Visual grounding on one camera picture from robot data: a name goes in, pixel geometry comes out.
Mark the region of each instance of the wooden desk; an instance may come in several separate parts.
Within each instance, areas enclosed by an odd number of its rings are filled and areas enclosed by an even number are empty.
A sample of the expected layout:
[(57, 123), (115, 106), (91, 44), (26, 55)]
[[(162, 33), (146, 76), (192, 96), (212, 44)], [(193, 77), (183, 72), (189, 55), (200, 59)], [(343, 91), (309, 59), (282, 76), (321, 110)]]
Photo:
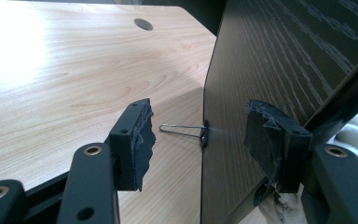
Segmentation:
[(198, 223), (199, 142), (158, 126), (201, 124), (214, 42), (179, 7), (0, 2), (0, 179), (29, 189), (68, 171), (148, 97), (157, 142), (144, 191), (119, 193), (122, 223)]

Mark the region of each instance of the black plastic part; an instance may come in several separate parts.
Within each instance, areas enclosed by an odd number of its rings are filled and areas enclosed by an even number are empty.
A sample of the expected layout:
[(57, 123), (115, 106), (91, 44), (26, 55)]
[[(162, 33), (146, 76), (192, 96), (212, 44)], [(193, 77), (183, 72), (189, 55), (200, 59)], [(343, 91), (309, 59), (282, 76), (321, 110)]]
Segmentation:
[(76, 151), (57, 223), (119, 223), (114, 161), (104, 143), (88, 144)]
[(269, 181), (265, 179), (261, 182), (260, 186), (255, 191), (255, 196), (253, 199), (253, 206), (256, 207), (261, 204), (273, 191), (275, 188), (269, 185)]
[(28, 210), (22, 183), (0, 180), (0, 224), (21, 223)]
[(245, 145), (266, 173), (268, 186), (280, 193), (296, 193), (301, 160), (307, 154), (312, 134), (274, 105), (250, 100)]
[(60, 210), (67, 176), (68, 173), (58, 175), (25, 192), (30, 209), (22, 223), (55, 223)]
[(330, 209), (325, 198), (318, 198), (309, 193), (306, 189), (301, 195), (301, 203), (308, 224), (324, 224), (327, 221)]
[(201, 147), (204, 149), (208, 146), (208, 140), (209, 140), (209, 121), (205, 120), (202, 123), (202, 126), (204, 127), (201, 129), (200, 133), (200, 141), (201, 141)]
[[(331, 155), (327, 148), (347, 156)], [(358, 223), (357, 156), (343, 147), (321, 145), (315, 148), (311, 164), (330, 208), (327, 223)]]
[(142, 191), (156, 136), (152, 132), (153, 112), (149, 99), (127, 106), (105, 141), (119, 160), (117, 190)]

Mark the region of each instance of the metal paper clip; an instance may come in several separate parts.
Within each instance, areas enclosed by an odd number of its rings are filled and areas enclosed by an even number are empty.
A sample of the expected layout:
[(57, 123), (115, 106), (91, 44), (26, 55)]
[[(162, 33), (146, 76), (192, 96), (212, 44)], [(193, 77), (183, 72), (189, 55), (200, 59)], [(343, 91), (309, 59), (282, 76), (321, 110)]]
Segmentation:
[(187, 126), (187, 125), (176, 125), (176, 124), (161, 124), (159, 125), (159, 130), (163, 133), (176, 133), (176, 134), (181, 134), (184, 136), (189, 136), (189, 137), (196, 137), (196, 138), (200, 138), (197, 135), (193, 135), (193, 134), (188, 134), (188, 133), (179, 133), (179, 132), (173, 132), (173, 131), (169, 131), (169, 130), (164, 130), (162, 129), (162, 127), (169, 127), (169, 128), (192, 128), (192, 129), (207, 129), (207, 127), (205, 126)]

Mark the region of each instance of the light wood grain surface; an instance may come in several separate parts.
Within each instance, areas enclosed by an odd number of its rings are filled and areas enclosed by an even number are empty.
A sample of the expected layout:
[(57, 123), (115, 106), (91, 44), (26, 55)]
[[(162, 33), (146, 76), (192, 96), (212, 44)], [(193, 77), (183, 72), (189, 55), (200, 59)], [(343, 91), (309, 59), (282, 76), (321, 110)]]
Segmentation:
[(68, 171), (147, 97), (157, 142), (144, 191), (119, 193), (122, 223), (198, 223), (200, 143), (158, 126), (201, 124), (214, 42), (179, 7), (0, 2), (0, 179), (29, 189)]

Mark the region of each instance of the grommet hole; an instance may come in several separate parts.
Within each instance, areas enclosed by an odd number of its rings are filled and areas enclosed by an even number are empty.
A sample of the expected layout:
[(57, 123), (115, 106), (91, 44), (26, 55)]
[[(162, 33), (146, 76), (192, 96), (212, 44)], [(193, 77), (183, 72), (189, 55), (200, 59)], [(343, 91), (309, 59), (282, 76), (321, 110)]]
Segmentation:
[(141, 29), (144, 29), (146, 31), (152, 31), (153, 30), (153, 25), (148, 21), (145, 21), (145, 20), (142, 20), (142, 19), (135, 19), (134, 22)]

